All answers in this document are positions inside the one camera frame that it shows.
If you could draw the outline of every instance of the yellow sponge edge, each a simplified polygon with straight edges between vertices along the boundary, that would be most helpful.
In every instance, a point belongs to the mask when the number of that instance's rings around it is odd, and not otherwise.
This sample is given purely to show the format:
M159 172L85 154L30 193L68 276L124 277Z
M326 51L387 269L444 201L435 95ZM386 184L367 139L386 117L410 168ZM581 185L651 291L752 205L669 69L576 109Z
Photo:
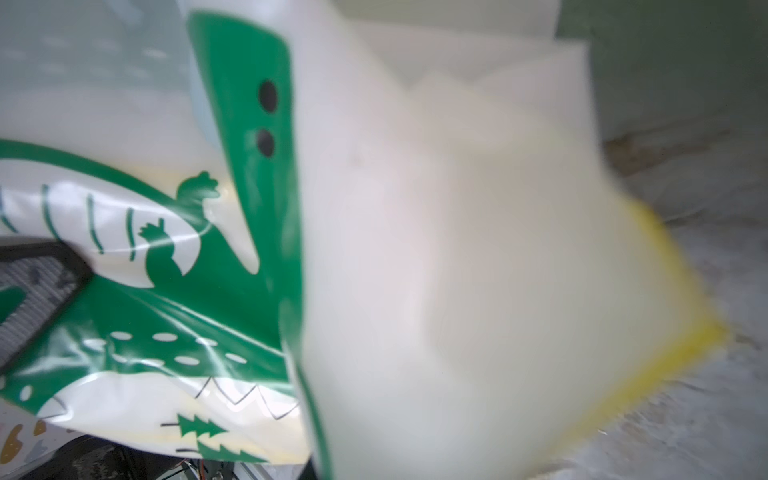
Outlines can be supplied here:
M727 329L711 308L696 278L661 225L656 215L644 204L629 200L631 215L640 224L648 240L656 247L669 274L680 286L680 295L687 297L694 310L693 327L681 338L665 347L657 359L608 396L596 409L588 413L569 430L554 453L562 453L579 440L590 437L595 429L614 420L617 415L637 406L643 399L655 393L663 382L673 379L701 361L715 347L725 343Z

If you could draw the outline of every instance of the white dots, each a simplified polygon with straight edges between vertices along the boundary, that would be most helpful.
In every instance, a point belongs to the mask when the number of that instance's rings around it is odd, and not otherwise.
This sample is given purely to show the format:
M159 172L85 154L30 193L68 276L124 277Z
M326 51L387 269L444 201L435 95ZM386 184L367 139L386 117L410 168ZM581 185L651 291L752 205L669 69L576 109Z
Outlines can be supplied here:
M139 80L147 80L150 77L148 71L144 70L143 68L134 67L133 65L127 65L125 67L125 73Z
M248 360L244 359L239 355L235 355L234 353L224 353L224 356L226 356L228 359L232 360L233 362L248 363Z
M32 397L32 386L27 385L22 389L22 392L18 394L18 399L22 402L26 402L30 397Z
M120 45L114 40L109 40L107 38L100 38L99 40L94 42L94 47L96 47L97 50L103 51L104 53L111 53L116 54L120 53Z
M214 340L214 339L205 339L205 338L203 338L203 337L198 337L198 338L196 338L194 341L195 341L195 342L197 342L197 343L199 343L199 344L201 344L201 345L205 345L205 346L216 346L216 345L218 345L218 344L219 344L219 343L218 343L216 340Z
M167 53L162 50L157 50L156 48L145 48L141 53L149 58L154 58L155 60L165 60L168 58Z
M155 333L152 336L152 339L155 339L158 342L175 342L177 338L179 338L179 336L173 333Z
M48 75L63 75L67 73L67 68L60 63L41 63L38 68L41 72Z
M43 42L43 45L49 48L62 49L62 48L70 47L70 43L68 41L59 37L43 37L42 42Z
M96 350L97 352L104 352L104 346L107 345L107 340L104 339L85 339L83 340L83 345L88 347L91 350Z
M177 362L179 362L182 365L192 365L192 366L194 366L194 365L197 365L197 364L200 363L200 360L193 359L191 356L178 356L174 360L176 360Z
M155 368L165 365L165 362L160 359L143 359L140 361L142 365L153 366Z
M116 340L130 340L134 338L134 336L128 332L112 332L110 333L110 336Z
M16 50L15 48L3 49L2 55L6 58L10 58L11 60L25 60L27 58L26 53L21 50Z
M91 75L99 78L112 78L114 77L114 73L109 68L104 67L91 67L88 69L89 72L91 72Z

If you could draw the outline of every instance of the green and white plastic bag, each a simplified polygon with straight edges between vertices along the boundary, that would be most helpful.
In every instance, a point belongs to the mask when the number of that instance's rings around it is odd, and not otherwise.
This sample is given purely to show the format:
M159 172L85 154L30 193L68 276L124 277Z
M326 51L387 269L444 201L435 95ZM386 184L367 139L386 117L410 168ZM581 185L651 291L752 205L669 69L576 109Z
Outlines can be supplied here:
M98 275L5 374L27 410L183 456L309 440L326 480L516 478L722 337L601 167L583 46L84 3L0 20L0 228Z

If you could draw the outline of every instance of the green dinosaur print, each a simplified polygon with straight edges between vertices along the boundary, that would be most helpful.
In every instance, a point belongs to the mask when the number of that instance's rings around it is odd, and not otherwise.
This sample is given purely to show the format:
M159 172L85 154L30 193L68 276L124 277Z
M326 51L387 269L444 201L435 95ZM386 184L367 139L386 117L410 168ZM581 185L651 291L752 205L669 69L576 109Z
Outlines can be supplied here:
M227 377L290 392L280 351L276 300L270 295L263 272L248 272L223 234L205 218L203 200L219 197L217 181L207 172L182 182L176 199L171 199L97 162L37 145L0 141L0 171L6 161L19 164L23 160L36 162L38 170L45 169L41 164L63 167L64 172L87 174L140 194L167 208L168 215L176 215L190 225L199 235L200 248L194 265L182 273L174 254L188 247L178 244L169 234L172 217L156 215L153 221L132 225L126 231L125 242L134 250L140 240L146 242L145 270L153 286L136 288L103 275L94 276L57 321L5 373L2 396L37 412L65 386L103 371ZM10 198L14 180L0 176L4 197ZM54 191L55 185L48 183L46 191ZM87 195L93 200L87 200L86 208L103 210L100 195L103 196L99 192ZM50 209L42 206L41 215ZM11 213L5 202L4 214L10 217ZM142 212L132 207L124 214L126 220L121 225L127 226ZM55 227L57 234L62 235L65 222L56 222L55 217L48 215L41 224L50 226L49 229ZM15 223L19 234L27 233L20 221ZM99 238L103 230L97 232L92 224L88 219L91 237ZM106 244L91 248L98 251L94 254L97 257L110 253ZM131 251L132 260L128 262L135 262L136 258L136 252ZM26 386L31 386L32 394L21 400Z

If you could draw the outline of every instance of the black dots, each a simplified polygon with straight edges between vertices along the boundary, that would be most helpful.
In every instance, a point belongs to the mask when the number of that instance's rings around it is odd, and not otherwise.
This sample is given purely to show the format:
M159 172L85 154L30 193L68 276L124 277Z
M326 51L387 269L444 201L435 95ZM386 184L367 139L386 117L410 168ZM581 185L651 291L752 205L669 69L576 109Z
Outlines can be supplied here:
M256 146L264 157L271 158L275 153L275 137L264 129L256 133Z
M277 88L271 80L265 80L259 87L259 103L267 113L277 109Z

